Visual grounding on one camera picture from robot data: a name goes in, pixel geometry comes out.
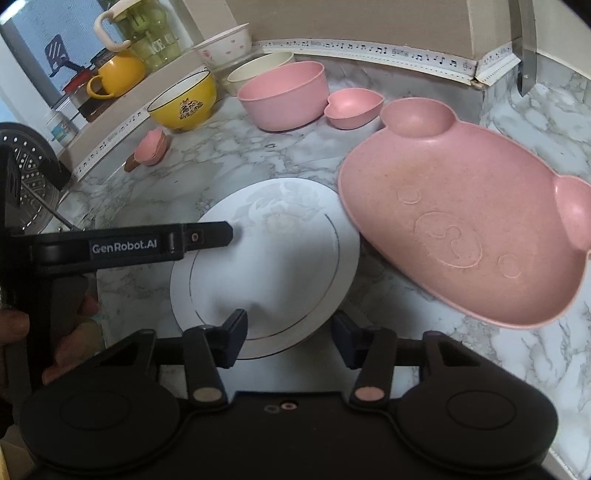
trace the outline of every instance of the pink bowl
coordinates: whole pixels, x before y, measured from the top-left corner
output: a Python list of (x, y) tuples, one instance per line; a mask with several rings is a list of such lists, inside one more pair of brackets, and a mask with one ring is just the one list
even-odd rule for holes
[(161, 128), (156, 128), (148, 132), (148, 135), (141, 141), (135, 150), (134, 160), (151, 167), (164, 158), (167, 147), (168, 138), (164, 134), (164, 131)]
[(379, 115), (384, 97), (365, 88), (346, 88), (329, 96), (324, 114), (341, 130), (353, 130)]
[(238, 91), (238, 99), (258, 128), (281, 132), (320, 117), (329, 93), (324, 65), (300, 61), (253, 78)]

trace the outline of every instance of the finger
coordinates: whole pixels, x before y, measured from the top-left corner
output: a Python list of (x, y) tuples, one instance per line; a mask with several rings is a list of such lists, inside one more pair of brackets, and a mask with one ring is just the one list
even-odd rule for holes
[(59, 366), (86, 360), (100, 349), (100, 326), (92, 320), (78, 325), (76, 330), (61, 339), (57, 345), (54, 359)]
[(16, 310), (0, 312), (0, 344), (18, 342), (29, 333), (29, 315)]
[(81, 363), (82, 361), (78, 361), (71, 363), (69, 365), (52, 365), (49, 368), (46, 368), (43, 374), (41, 375), (43, 385), (49, 385), (51, 382), (57, 380), (62, 375), (65, 375), (70, 370), (74, 370)]
[(90, 295), (84, 295), (84, 299), (82, 300), (82, 304), (80, 305), (78, 313), (80, 315), (84, 315), (85, 317), (93, 317), (99, 313), (99, 311), (99, 303)]

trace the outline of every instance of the gold rim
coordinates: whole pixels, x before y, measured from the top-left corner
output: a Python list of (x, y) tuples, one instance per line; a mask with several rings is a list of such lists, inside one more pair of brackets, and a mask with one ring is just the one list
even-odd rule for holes
[[(207, 75), (205, 75), (205, 77), (203, 77), (201, 80), (199, 80), (197, 83), (195, 83), (194, 85), (191, 85), (188, 89), (186, 89), (183, 93), (179, 93), (176, 97), (174, 97), (172, 100), (169, 100), (168, 102), (160, 105), (159, 107), (156, 107), (155, 109), (152, 110), (152, 105), (155, 104), (158, 100), (160, 100), (164, 95), (166, 95), (170, 90), (172, 90), (173, 88), (175, 88), (179, 83), (183, 83), (185, 80), (189, 80), (189, 78), (195, 77), (195, 75), (199, 75), (203, 72), (207, 72)], [(150, 112), (154, 112), (156, 110), (158, 110), (159, 108), (162, 108), (163, 106), (167, 106), (169, 103), (174, 102), (178, 97), (183, 96), (185, 93), (187, 93), (189, 90), (195, 88), (197, 85), (199, 85), (201, 82), (203, 82), (204, 80), (206, 80), (207, 78), (209, 78), (209, 76), (212, 74), (212, 72), (210, 72), (209, 70), (202, 70), (200, 72), (197, 73), (193, 73), (192, 75), (188, 76), (185, 79), (182, 79), (180, 81), (178, 81), (177, 83), (175, 83), (174, 85), (172, 85), (172, 87), (168, 88), (165, 92), (161, 93), (160, 95), (158, 95), (154, 100), (152, 100), (152, 103), (148, 106), (148, 113)]]

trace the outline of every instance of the white plate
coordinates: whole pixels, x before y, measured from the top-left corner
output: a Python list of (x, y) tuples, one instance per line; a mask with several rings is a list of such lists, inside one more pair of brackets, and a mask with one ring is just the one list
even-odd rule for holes
[(240, 359), (281, 352), (318, 329), (345, 298), (359, 261), (359, 234), (339, 196), (311, 180), (273, 179), (223, 199), (200, 221), (228, 221), (225, 248), (174, 264), (170, 301), (183, 331), (248, 312)]

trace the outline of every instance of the white container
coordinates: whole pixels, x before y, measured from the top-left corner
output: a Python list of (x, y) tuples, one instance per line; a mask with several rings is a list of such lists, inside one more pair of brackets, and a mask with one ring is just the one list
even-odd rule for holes
[(241, 67), (238, 67), (230, 75), (228, 75), (228, 93), (236, 96), (238, 90), (246, 85), (249, 80), (259, 76), (261, 73), (276, 69), (288, 63), (294, 63), (294, 55), (290, 51), (278, 51), (269, 53), (264, 57), (251, 60)]
[(45, 117), (47, 129), (62, 147), (67, 147), (76, 137), (76, 130), (66, 116), (61, 112), (52, 110)]
[(252, 37), (247, 23), (218, 33), (195, 47), (203, 61), (210, 67), (221, 67), (248, 54), (252, 49)]

